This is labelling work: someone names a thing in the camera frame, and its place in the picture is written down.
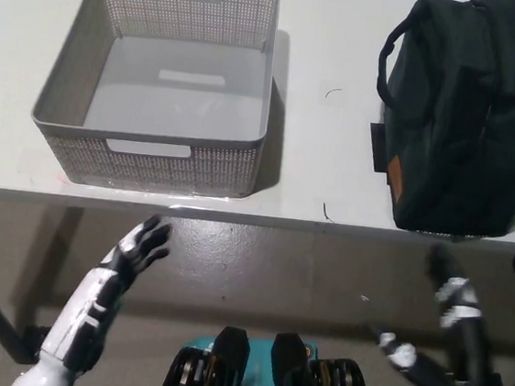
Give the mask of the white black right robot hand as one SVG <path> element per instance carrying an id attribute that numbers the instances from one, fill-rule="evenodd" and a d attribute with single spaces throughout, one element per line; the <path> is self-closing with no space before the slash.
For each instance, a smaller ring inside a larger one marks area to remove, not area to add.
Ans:
<path id="1" fill-rule="evenodd" d="M 440 310 L 441 328 L 447 330 L 460 321 L 482 318 L 475 287 L 447 246 L 431 247 L 426 272 Z"/>

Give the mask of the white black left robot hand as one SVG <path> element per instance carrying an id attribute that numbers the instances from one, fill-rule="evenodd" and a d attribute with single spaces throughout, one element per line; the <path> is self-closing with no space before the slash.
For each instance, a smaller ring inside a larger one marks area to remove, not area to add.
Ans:
<path id="1" fill-rule="evenodd" d="M 171 229 L 159 215 L 153 215 L 119 240 L 112 262 L 123 282 L 132 285 L 138 274 L 170 254 Z"/>

